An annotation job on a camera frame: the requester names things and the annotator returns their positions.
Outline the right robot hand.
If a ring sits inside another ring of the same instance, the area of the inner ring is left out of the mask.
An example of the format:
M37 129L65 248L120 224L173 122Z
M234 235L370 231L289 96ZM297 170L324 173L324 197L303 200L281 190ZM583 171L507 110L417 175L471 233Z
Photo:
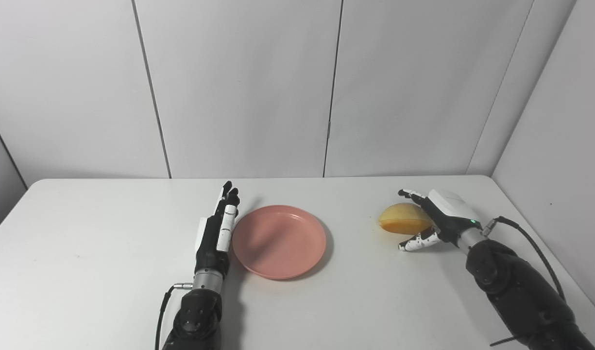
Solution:
M411 199L432 221L430 228L400 242L402 252L415 252L447 242L467 254L475 244L487 239L482 235L483 227L477 213L455 193L433 189L423 195L400 189L398 195Z

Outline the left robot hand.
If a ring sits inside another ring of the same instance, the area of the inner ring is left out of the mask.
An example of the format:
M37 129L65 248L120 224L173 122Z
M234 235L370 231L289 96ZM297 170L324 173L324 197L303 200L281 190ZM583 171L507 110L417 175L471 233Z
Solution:
M239 190L227 181L221 189L213 214L204 219L204 230L196 252L195 275L218 272L226 277L229 271L229 249L241 202Z

